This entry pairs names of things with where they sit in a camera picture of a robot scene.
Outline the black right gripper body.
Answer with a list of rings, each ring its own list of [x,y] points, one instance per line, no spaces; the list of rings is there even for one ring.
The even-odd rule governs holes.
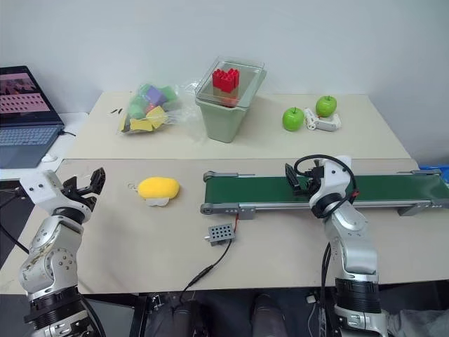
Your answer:
[[[321,187],[321,179],[324,177],[324,166],[315,166],[305,172],[298,171],[297,174],[308,178],[306,183],[308,192],[317,192]]]

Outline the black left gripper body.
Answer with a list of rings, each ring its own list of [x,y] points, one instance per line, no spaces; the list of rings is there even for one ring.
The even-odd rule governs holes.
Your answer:
[[[66,187],[65,196],[72,200],[87,206],[90,211],[93,211],[97,202],[97,197],[87,197],[87,194],[99,195],[99,191],[93,187],[82,187],[77,189],[75,187]]]

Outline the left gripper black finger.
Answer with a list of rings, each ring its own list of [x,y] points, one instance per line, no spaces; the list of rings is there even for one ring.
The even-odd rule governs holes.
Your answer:
[[[78,187],[77,177],[72,176],[63,183],[64,192],[85,192],[87,187]]]
[[[101,194],[106,180],[106,174],[103,167],[96,169],[91,176],[91,183],[88,186],[87,193]]]

